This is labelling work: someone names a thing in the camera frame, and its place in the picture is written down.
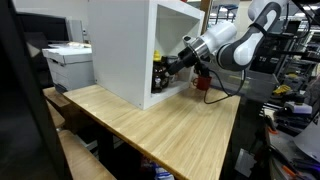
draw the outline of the white cabinet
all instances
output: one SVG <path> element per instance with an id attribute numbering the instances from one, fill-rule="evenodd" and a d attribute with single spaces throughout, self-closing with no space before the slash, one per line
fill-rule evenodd
<path id="1" fill-rule="evenodd" d="M 153 52 L 177 55 L 184 35 L 200 35 L 204 12 L 179 0 L 90 0 L 88 12 L 97 84 L 141 109 L 189 87 L 191 68 L 151 94 Z"/>

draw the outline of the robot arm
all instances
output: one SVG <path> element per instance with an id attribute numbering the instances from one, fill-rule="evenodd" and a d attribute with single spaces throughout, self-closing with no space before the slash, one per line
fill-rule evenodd
<path id="1" fill-rule="evenodd" d="M 230 43 L 236 35 L 236 27 L 229 22 L 217 24 L 178 54 L 180 61 L 168 69 L 167 75 L 175 74 L 183 67 L 191 67 L 200 60 L 206 60 L 216 51 L 216 59 L 220 67 L 231 71 L 244 70 L 250 65 L 264 36 L 278 20 L 288 1 L 253 0 L 248 10 L 248 16 L 253 24 L 249 26 L 242 38 Z"/>

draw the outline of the yellow object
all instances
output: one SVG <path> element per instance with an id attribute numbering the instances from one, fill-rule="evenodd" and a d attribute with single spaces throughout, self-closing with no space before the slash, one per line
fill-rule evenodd
<path id="1" fill-rule="evenodd" d="M 296 74 L 288 74 L 288 76 L 289 76 L 289 77 L 292 77 L 292 78 L 298 77 L 298 75 L 296 75 Z"/>
<path id="2" fill-rule="evenodd" d="M 155 50 L 153 53 L 153 61 L 161 62 L 161 56 L 158 50 Z"/>
<path id="3" fill-rule="evenodd" d="M 86 48 L 91 48 L 91 44 L 87 44 L 87 43 L 69 42 L 68 45 L 69 45 L 70 47 L 86 47 Z"/>
<path id="4" fill-rule="evenodd" d="M 287 85 L 281 85 L 279 86 L 276 90 L 273 91 L 274 94 L 276 95 L 280 95 L 280 94 L 283 94 L 287 91 L 291 90 L 291 88 Z"/>

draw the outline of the wire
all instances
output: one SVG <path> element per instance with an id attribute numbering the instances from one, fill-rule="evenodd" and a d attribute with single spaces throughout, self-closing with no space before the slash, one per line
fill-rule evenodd
<path id="1" fill-rule="evenodd" d="M 315 15 L 315 16 L 319 16 L 319 14 L 317 13 L 317 12 L 315 12 L 312 8 L 311 8 L 311 6 L 308 4 L 308 6 L 309 6 L 309 8 L 310 8 L 310 10 L 312 11 L 312 13 Z M 316 22 L 318 25 L 320 25 L 320 23 L 315 19 L 315 18 L 312 18 L 312 20 L 314 21 L 314 22 Z"/>
<path id="2" fill-rule="evenodd" d="M 203 98 L 203 101 L 204 101 L 204 103 L 206 103 L 206 104 L 213 104 L 213 103 L 222 101 L 222 100 L 224 100 L 224 99 L 230 98 L 230 97 L 232 97 L 232 96 L 234 96 L 234 95 L 237 95 L 237 94 L 240 92 L 240 90 L 242 89 L 242 86 L 243 86 L 243 84 L 244 84 L 244 82 L 245 82 L 245 80 L 246 80 L 246 76 L 247 76 L 246 70 L 242 70 L 241 82 L 240 82 L 239 88 L 237 89 L 237 91 L 236 91 L 235 93 L 229 93 L 229 92 L 227 92 L 226 89 L 224 88 L 224 86 L 223 86 L 223 84 L 222 84 L 222 81 L 221 81 L 219 75 L 218 75 L 216 72 L 214 72 L 213 70 L 211 70 L 211 69 L 209 69 L 209 71 L 212 72 L 212 73 L 217 77 L 217 79 L 218 79 L 218 81 L 219 81 L 219 83 L 220 83 L 220 86 L 221 86 L 223 92 L 226 93 L 227 96 L 226 96 L 226 97 L 223 97 L 223 98 L 221 98 L 221 99 L 215 100 L 215 101 L 207 102 L 206 99 L 207 99 L 208 90 L 206 90 L 206 92 L 205 92 L 205 94 L 204 94 L 204 98 Z"/>
<path id="3" fill-rule="evenodd" d="M 304 10 L 304 8 L 301 6 L 300 3 L 297 3 L 295 1 L 293 1 L 293 2 L 306 15 L 306 18 L 307 18 L 307 21 L 308 21 L 308 30 L 302 36 L 299 36 L 299 37 L 291 38 L 291 37 L 283 36 L 281 34 L 279 36 L 282 37 L 282 38 L 286 38 L 286 39 L 302 39 L 302 38 L 305 38 L 309 34 L 309 32 L 311 30 L 311 20 L 310 19 L 313 19 L 313 18 Z"/>
<path id="4" fill-rule="evenodd" d="M 283 24 L 282 24 L 282 33 L 284 33 L 284 31 L 287 29 L 288 17 L 289 17 L 289 3 L 287 3 L 286 19 L 283 21 Z"/>

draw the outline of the wooden table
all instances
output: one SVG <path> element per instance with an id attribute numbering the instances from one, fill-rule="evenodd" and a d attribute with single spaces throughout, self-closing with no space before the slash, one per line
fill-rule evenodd
<path id="1" fill-rule="evenodd" d="M 147 110 L 99 85 L 64 93 L 93 119 L 179 179 L 219 179 L 240 97 L 216 104 L 189 88 Z M 224 97 L 218 90 L 208 100 Z"/>
<path id="2" fill-rule="evenodd" d="M 115 180 L 116 178 L 67 130 L 58 133 L 74 180 Z"/>
<path id="3" fill-rule="evenodd" d="M 51 114 L 54 126 L 56 128 L 62 128 L 65 123 L 64 118 L 60 115 L 60 113 L 47 101 L 47 105 L 49 108 L 49 112 Z"/>
<path id="4" fill-rule="evenodd" d="M 64 127 L 66 129 L 77 133 L 79 130 L 93 123 L 88 116 L 70 103 L 62 94 L 57 92 L 54 87 L 44 89 L 43 94 L 53 108 L 65 119 Z"/>

